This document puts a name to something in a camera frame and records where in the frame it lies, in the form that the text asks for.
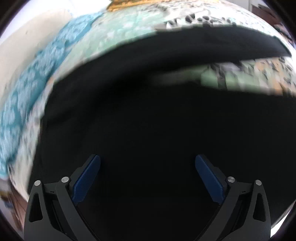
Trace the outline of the black pants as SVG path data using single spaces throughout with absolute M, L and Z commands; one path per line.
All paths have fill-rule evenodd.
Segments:
M 295 202 L 295 78 L 280 39 L 246 27 L 157 31 L 54 85 L 29 192 L 91 155 L 78 203 L 97 240 L 198 240 L 219 211 L 196 167 L 263 184 L 271 224 Z

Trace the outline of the teal patterned pillow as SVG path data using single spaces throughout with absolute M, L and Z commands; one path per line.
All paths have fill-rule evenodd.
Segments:
M 51 75 L 103 12 L 70 20 L 55 38 L 36 54 L 34 60 L 16 80 L 1 108 L 1 179 L 9 176 L 8 163 L 17 153 L 23 127 L 36 100 Z

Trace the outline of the orange green patterned pillow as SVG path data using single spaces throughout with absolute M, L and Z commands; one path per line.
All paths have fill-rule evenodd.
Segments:
M 107 7 L 107 11 L 117 11 L 120 9 L 129 8 L 131 6 L 137 6 L 146 4 L 148 1 L 144 0 L 113 0 Z

